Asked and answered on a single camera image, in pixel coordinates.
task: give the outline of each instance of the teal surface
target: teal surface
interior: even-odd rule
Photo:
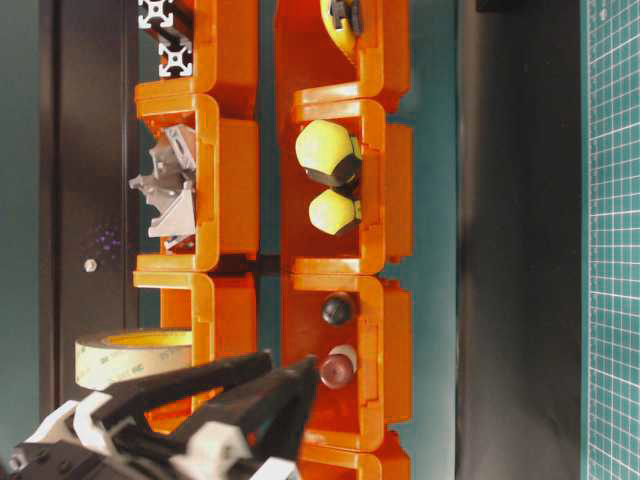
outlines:
[[[280,253],[280,153],[275,122],[275,54],[273,28],[277,0],[260,2],[260,85],[257,118],[260,122],[260,251]],[[280,359],[280,278],[261,277],[258,284],[261,349]]]
[[[639,480],[640,1],[585,4],[583,478]]]
[[[0,15],[0,459],[38,422],[38,0]]]
[[[455,477],[456,2],[411,2],[412,89],[394,122],[414,128],[414,255],[390,266],[413,295],[413,419],[393,427],[414,479]]]

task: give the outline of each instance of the black surface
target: black surface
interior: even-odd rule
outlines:
[[[476,0],[478,12],[506,12],[518,8],[523,0]]]
[[[172,478],[143,474],[147,462],[126,464],[127,459],[108,458],[81,445],[59,441],[54,444],[22,443],[16,454],[26,460],[10,480],[151,480]]]
[[[41,0],[41,344],[45,415],[75,385],[74,339],[137,325],[137,3]],[[86,273],[86,259],[98,261]]]
[[[464,3],[457,478],[577,479],[579,1]]]

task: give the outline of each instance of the grid lines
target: grid lines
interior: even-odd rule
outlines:
[[[640,0],[586,1],[587,478],[640,480]]]

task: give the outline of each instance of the tape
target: tape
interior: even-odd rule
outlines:
[[[135,330],[76,341],[76,383],[104,390],[115,382],[191,366],[191,330]]]

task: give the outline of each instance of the orange storage bin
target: orange storage bin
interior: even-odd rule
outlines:
[[[322,21],[320,0],[279,0],[276,75],[279,125],[291,103],[375,98],[389,112],[410,87],[408,0],[360,0],[363,33],[355,61],[336,46]]]
[[[253,118],[258,84],[259,1],[191,0],[178,7],[193,13],[193,76],[141,83],[136,101],[206,93],[222,114]]]
[[[298,462],[304,480],[410,480],[411,460],[396,432],[375,453],[303,445]]]
[[[138,101],[137,107],[138,118],[156,138],[162,128],[179,123],[196,130],[195,246],[138,255],[137,270],[206,272],[216,268],[222,255],[255,259],[260,245],[258,125],[222,118],[207,95],[154,98]]]
[[[357,317],[342,326],[322,318],[331,292],[357,298]],[[308,354],[322,362],[338,345],[357,351],[355,378],[340,390],[318,385],[306,443],[372,452],[386,426],[412,410],[411,295],[394,281],[346,275],[289,275],[282,280],[282,363]]]
[[[298,163],[295,142],[313,120],[344,125],[362,146],[357,196],[362,204],[358,228],[342,236],[316,229],[309,204],[326,190],[310,180]],[[285,271],[303,274],[375,275],[387,261],[413,251],[413,133],[386,121],[373,100],[299,106],[281,143],[282,262]]]
[[[191,328],[194,366],[256,351],[256,288],[250,274],[134,272],[133,283],[138,288],[161,289],[162,328]],[[210,397],[201,394],[147,416],[155,429],[168,432]]]

